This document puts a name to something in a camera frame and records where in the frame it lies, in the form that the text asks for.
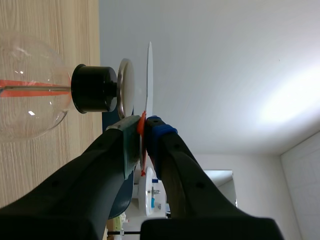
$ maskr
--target glass bulb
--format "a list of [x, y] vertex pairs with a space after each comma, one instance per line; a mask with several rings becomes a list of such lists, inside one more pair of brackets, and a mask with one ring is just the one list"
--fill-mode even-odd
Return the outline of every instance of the glass bulb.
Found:
[[123, 59], [118, 77], [111, 67], [78, 65], [72, 70], [44, 42], [0, 31], [0, 142], [31, 139], [78, 112], [133, 112], [132, 63]]
[[72, 103], [71, 74], [42, 41], [0, 32], [0, 141], [35, 138], [57, 126]]

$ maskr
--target white wall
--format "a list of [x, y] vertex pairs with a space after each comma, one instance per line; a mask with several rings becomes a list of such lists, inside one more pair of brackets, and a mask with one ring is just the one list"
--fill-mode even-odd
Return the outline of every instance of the white wall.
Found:
[[232, 170], [238, 207], [276, 221], [286, 240], [301, 240], [279, 157], [196, 154], [204, 170]]
[[283, 124], [295, 94], [270, 103], [296, 78], [319, 86], [319, 0], [100, 0], [99, 11], [101, 65], [132, 60], [141, 114], [152, 41], [153, 113], [193, 153], [282, 154], [317, 131], [319, 104]]
[[236, 190], [234, 180], [230, 180], [217, 187], [220, 192], [233, 204], [236, 205]]
[[320, 239], [320, 133], [281, 156], [304, 240]]

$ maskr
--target white ceiling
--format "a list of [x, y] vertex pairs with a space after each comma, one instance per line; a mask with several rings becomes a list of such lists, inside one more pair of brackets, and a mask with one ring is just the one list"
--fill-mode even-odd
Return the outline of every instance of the white ceiling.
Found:
[[320, 128], [319, 0], [100, 2], [101, 64], [133, 62], [145, 106], [193, 153], [281, 154]]
[[204, 172], [217, 187], [233, 179], [232, 170], [204, 170]]

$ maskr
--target wood grain surface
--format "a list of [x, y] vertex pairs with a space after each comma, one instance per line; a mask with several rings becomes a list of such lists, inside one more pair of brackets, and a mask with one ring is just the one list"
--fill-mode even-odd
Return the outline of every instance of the wood grain surface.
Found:
[[[98, 0], [1, 0], [0, 31], [12, 29], [44, 41], [67, 66], [99, 66], [98, 8]], [[1, 143], [0, 207], [28, 193], [79, 156], [101, 133], [101, 113], [73, 110], [41, 137]]]

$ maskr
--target dark blue object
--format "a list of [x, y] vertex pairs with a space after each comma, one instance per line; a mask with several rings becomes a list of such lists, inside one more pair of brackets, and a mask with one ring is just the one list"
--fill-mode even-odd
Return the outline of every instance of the dark blue object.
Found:
[[178, 130], [173, 128], [169, 124], [161, 124], [160, 122], [162, 122], [162, 119], [158, 116], [148, 117], [147, 120], [152, 121], [156, 125], [153, 127], [148, 127], [148, 126], [145, 127], [145, 130], [144, 130], [145, 140], [144, 140], [144, 142], [145, 142], [146, 150], [147, 150], [149, 156], [152, 157], [154, 160], [153, 165], [154, 165], [156, 177], [159, 180], [161, 180], [161, 176], [160, 176], [160, 172], [159, 172], [160, 171], [159, 170], [160, 163], [158, 161], [158, 156], [157, 156], [158, 139], [165, 134], [170, 134], [170, 133], [178, 134]]
[[[113, 125], [120, 121], [120, 117], [117, 109], [112, 112], [102, 113], [102, 130], [105, 131], [108, 126]], [[129, 175], [128, 179], [123, 182], [119, 192], [117, 193], [115, 200], [112, 204], [112, 208], [109, 214], [109, 219], [113, 219], [122, 214], [131, 203], [132, 192], [134, 188], [134, 174], [133, 171]]]

